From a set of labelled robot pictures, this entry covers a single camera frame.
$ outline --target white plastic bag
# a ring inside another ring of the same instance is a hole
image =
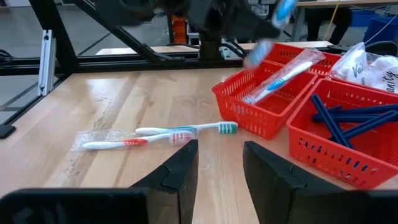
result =
[[[398,93],[398,59],[384,56],[375,60],[369,66],[365,85],[390,93]]]
[[[353,46],[331,68],[331,76],[357,84],[365,84],[368,73],[367,54],[363,42]]]

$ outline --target toothbrush head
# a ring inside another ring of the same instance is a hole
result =
[[[169,141],[172,144],[185,144],[193,138],[194,134],[191,131],[181,130],[170,133]]]
[[[218,133],[220,134],[236,134],[238,124],[233,121],[223,121],[218,123]]]

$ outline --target red plastic basket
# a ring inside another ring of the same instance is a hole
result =
[[[398,95],[322,79],[315,84],[288,120],[289,152],[299,161],[357,188],[373,189],[398,174],[398,122],[350,139],[354,149],[327,140],[325,124],[312,122],[317,113],[310,97],[317,94],[327,108],[343,109],[398,103]],[[354,124],[341,123],[342,129]]]
[[[318,75],[303,72],[257,105],[249,105],[240,99],[282,67],[279,63],[264,61],[257,69],[242,70],[213,87],[221,117],[235,121],[239,127],[266,139],[272,139],[285,125]]]
[[[282,64],[289,63],[293,58],[299,55],[304,49],[285,44],[275,43],[274,48],[269,53],[267,60]],[[339,55],[324,53],[326,59],[312,66],[310,71],[318,75],[327,76],[331,67],[341,58]]]

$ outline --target wooden table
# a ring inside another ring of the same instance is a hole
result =
[[[159,49],[172,51],[173,47]],[[110,151],[71,151],[81,131],[133,132],[138,127],[221,120],[211,88],[237,68],[74,74],[17,120],[0,140],[0,194],[23,187],[128,187],[180,147],[150,144]],[[243,129],[199,135],[193,223],[258,223],[243,173],[243,142],[253,140],[346,189],[351,186],[288,155],[284,128],[272,141]],[[398,188],[398,177],[379,189]]]
[[[305,13],[304,9],[308,7],[335,7],[338,0],[317,0],[308,2],[298,2],[295,10],[295,22],[293,25],[291,41],[300,41]],[[341,0],[340,6],[355,5],[355,6],[382,6],[385,4],[398,4],[398,0]]]
[[[293,45],[296,47],[327,47],[331,45],[328,41],[308,41],[308,42],[287,42],[287,45]],[[245,50],[251,50],[255,44],[240,44]],[[158,53],[167,52],[196,52],[198,49],[193,49],[186,46],[173,46],[173,47],[152,47],[152,49]],[[136,54],[131,48],[113,48],[113,49],[101,49],[97,52],[97,55],[114,55],[114,54]]]

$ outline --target blue container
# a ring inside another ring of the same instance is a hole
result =
[[[378,17],[372,19],[368,31],[365,33],[364,42],[377,34],[393,17]],[[379,41],[393,41],[398,44],[398,17],[396,17],[383,31],[371,39],[367,44]]]
[[[377,14],[374,11],[353,10],[351,27],[367,27],[375,17],[377,17]]]

